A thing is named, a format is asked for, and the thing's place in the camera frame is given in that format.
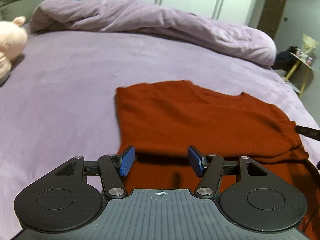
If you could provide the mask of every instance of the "purple duvet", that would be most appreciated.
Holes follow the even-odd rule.
[[[46,0],[36,10],[33,30],[63,31],[32,35],[24,58],[0,87],[1,240],[21,229],[13,210],[20,190],[75,155],[97,160],[117,152],[117,87],[191,80],[225,94],[245,91],[277,105],[298,125],[319,128],[291,87],[257,65],[274,60],[274,44],[265,34],[135,3]],[[175,40],[112,31],[152,32]],[[301,140],[311,163],[320,161],[320,143]],[[101,189],[98,180],[90,179]]]

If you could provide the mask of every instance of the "orange sweater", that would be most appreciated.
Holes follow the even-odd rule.
[[[184,157],[195,145],[205,154],[262,163],[308,159],[295,122],[246,93],[228,96],[190,81],[142,83],[118,88],[116,104],[121,149]]]

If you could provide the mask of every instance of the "black strap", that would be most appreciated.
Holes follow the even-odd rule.
[[[320,131],[319,130],[297,125],[296,126],[296,133],[302,134],[304,136],[307,136],[313,140],[317,140],[320,142]]]

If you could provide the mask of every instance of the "blue gripper pad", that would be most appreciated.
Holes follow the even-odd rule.
[[[199,156],[191,147],[188,148],[188,160],[195,174],[198,177],[202,177],[205,168],[202,166],[201,156]]]
[[[119,168],[120,176],[126,177],[129,173],[129,170],[132,167],[134,159],[136,157],[136,151],[134,147],[131,147],[127,153],[122,156],[122,164]]]

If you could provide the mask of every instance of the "bottle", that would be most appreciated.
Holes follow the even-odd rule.
[[[307,64],[308,66],[310,66],[311,63],[312,63],[312,60],[313,60],[312,57],[308,57],[306,64]]]
[[[300,55],[301,55],[301,49],[297,49],[297,51],[296,51],[296,56],[297,56],[297,57],[300,57]]]

